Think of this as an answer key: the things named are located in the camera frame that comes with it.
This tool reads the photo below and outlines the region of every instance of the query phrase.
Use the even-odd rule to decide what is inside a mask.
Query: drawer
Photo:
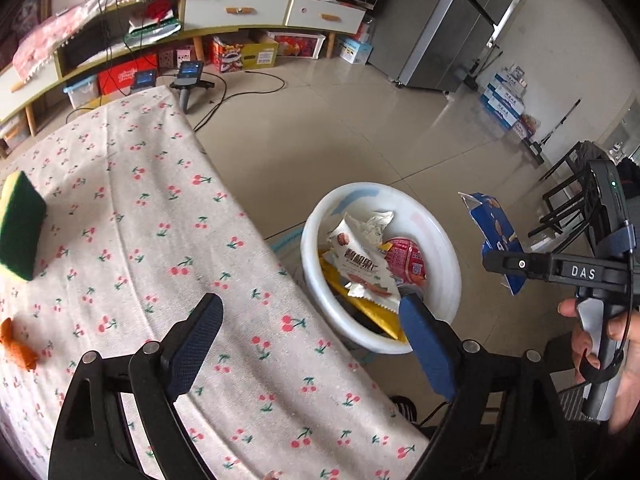
[[[281,27],[289,0],[187,0],[184,30],[212,27]]]
[[[293,0],[286,25],[355,34],[363,16],[364,10],[355,7],[324,0]]]
[[[26,85],[12,93],[11,88],[18,81],[20,78],[13,66],[0,75],[0,122],[9,119],[18,110],[58,83],[56,64],[51,59],[27,81]]]

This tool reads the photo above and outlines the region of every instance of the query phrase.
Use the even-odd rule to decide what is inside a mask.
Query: tiled floor
[[[529,282],[516,297],[484,271],[482,236],[458,192],[500,200],[521,234],[536,223],[542,170],[462,89],[443,94],[396,89],[371,66],[343,60],[279,61],[283,90],[224,104],[199,131],[213,164],[265,238],[305,221],[330,190],[348,182],[391,184],[422,202],[449,234],[460,261],[463,294],[453,327],[489,351],[540,351],[569,329],[556,312],[571,290]],[[277,88],[275,79],[225,75],[228,94]],[[190,121],[209,110],[213,93],[193,93]],[[41,133],[64,123],[64,110]],[[440,402],[412,355],[378,356],[369,371],[389,395],[404,394],[425,416]]]

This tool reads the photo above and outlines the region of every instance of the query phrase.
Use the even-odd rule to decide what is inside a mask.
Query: refrigerator
[[[404,86],[455,91],[513,0],[386,0],[369,63]]]

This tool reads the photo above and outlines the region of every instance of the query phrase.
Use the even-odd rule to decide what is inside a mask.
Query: tablecloth
[[[217,478],[406,478],[428,441],[278,263],[168,88],[89,112],[8,171],[17,168],[47,217],[36,277],[0,278],[0,315],[40,362],[26,372],[0,360],[0,418],[37,477],[82,354],[161,340],[215,292],[223,325],[176,409]],[[162,478],[132,397],[124,403],[143,467]]]

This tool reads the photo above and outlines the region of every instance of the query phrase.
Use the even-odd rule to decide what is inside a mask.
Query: red box
[[[149,70],[158,66],[157,54],[146,54],[133,61],[127,61],[103,70],[98,74],[98,82],[100,83],[100,93],[102,95],[110,94],[118,89],[129,87],[133,84],[133,76],[138,70]]]

